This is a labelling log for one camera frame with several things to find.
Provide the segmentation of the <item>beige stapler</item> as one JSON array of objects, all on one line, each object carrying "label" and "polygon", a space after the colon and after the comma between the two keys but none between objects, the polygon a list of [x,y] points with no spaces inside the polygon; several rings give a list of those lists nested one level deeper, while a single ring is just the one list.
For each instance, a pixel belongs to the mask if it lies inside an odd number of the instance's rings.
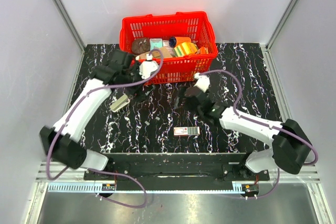
[{"label": "beige stapler", "polygon": [[115,102],[113,102],[110,106],[110,110],[115,113],[123,109],[130,103],[130,98],[124,94],[120,98],[118,98]]}]

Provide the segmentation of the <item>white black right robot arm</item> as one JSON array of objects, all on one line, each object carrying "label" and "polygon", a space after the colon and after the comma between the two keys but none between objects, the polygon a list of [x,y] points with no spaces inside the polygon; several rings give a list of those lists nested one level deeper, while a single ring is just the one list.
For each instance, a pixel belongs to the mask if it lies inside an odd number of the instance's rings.
[{"label": "white black right robot arm", "polygon": [[257,173],[269,169],[282,169],[297,175],[311,152],[312,144],[300,125],[287,119],[285,122],[270,121],[234,110],[232,106],[213,102],[207,91],[183,87],[178,94],[177,105],[194,112],[207,124],[232,130],[266,144],[268,148],[246,154],[239,166],[239,175],[250,180]]}]

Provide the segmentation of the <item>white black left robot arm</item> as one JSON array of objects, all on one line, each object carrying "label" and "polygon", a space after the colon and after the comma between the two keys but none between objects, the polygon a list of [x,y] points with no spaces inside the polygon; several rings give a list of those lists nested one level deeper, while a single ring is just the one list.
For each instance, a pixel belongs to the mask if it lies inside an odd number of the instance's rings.
[{"label": "white black left robot arm", "polygon": [[142,86],[158,73],[161,64],[148,57],[139,62],[121,50],[112,53],[110,61],[96,66],[83,91],[70,109],[52,127],[44,126],[39,136],[48,159],[55,159],[68,168],[94,169],[101,179],[112,177],[114,168],[109,159],[79,145],[82,133],[99,106],[115,89],[126,93],[113,104],[117,111],[129,103],[130,96],[143,95]]}]

